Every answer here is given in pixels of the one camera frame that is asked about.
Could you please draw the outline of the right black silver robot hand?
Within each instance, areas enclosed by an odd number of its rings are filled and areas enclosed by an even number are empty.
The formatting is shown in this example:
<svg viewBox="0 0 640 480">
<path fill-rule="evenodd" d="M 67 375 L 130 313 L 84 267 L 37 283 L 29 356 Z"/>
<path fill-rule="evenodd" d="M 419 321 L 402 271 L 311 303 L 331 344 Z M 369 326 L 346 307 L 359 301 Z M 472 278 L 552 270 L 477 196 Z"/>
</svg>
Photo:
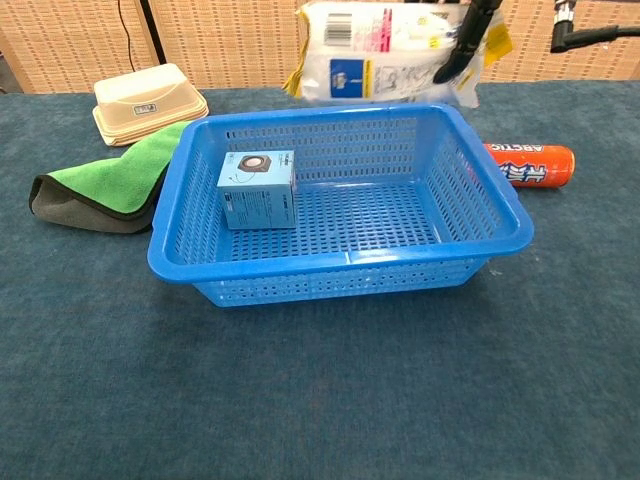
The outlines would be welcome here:
<svg viewBox="0 0 640 480">
<path fill-rule="evenodd" d="M 462 73 L 476 50 L 502 0 L 472 0 L 461 23 L 457 43 L 448 60 L 435 73 L 433 82 L 444 84 Z"/>
</svg>

